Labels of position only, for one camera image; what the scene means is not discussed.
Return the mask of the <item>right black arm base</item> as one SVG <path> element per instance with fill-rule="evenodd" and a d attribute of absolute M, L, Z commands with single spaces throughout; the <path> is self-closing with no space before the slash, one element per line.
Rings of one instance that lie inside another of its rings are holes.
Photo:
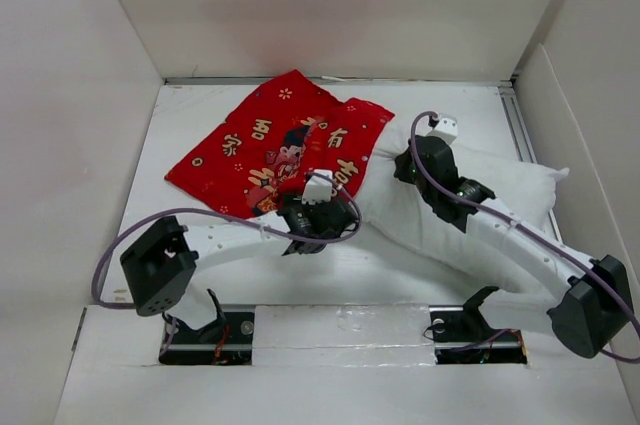
<path fill-rule="evenodd" d="M 422 336 L 434 344 L 437 365 L 528 363 L 522 333 L 493 329 L 480 313 L 480 306 L 497 291 L 497 287 L 488 286 L 462 305 L 429 307 L 430 324 Z"/>

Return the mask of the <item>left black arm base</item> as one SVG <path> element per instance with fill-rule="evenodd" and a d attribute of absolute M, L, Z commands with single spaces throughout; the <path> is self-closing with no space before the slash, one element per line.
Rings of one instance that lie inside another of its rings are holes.
<path fill-rule="evenodd" d="M 167 366 L 250 365 L 256 319 L 255 305 L 222 305 L 212 289 L 207 299 L 186 295 L 186 312 L 208 322 L 194 329 L 180 316 L 163 313 L 165 329 L 158 360 Z"/>

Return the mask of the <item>red cartoon print pillowcase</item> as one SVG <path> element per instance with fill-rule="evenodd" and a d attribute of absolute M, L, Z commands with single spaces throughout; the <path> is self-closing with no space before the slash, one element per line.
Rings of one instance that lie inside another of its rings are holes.
<path fill-rule="evenodd" d="M 210 209 L 243 219 L 278 209 L 323 169 L 355 195 L 374 146 L 394 115 L 342 102 L 294 70 L 249 94 L 165 177 Z"/>

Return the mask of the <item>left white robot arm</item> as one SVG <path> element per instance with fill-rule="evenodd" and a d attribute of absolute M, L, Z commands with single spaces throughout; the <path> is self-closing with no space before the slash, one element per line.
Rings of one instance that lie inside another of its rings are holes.
<path fill-rule="evenodd" d="M 210 226 L 184 225 L 179 209 L 158 213 L 120 255 L 120 264 L 140 317 L 163 315 L 201 341 L 222 332 L 222 314 L 188 296 L 197 272 L 244 259 L 311 255 L 357 233 L 359 209 L 348 198 L 314 204 L 298 198 L 279 210 L 241 219 L 209 210 L 193 214 L 220 218 Z"/>

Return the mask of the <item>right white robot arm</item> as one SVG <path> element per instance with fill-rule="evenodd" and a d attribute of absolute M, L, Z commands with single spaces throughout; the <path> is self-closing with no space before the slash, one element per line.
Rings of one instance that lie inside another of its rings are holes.
<path fill-rule="evenodd" d="M 513 305 L 517 322 L 554 336 L 565 348 L 593 358 L 626 326 L 637 327 L 625 266 L 594 259 L 545 237 L 483 184 L 459 175 L 451 147 L 434 135 L 412 135 L 395 159 L 395 177 L 414 185 L 443 222 L 506 256 L 550 294 L 531 306 Z"/>

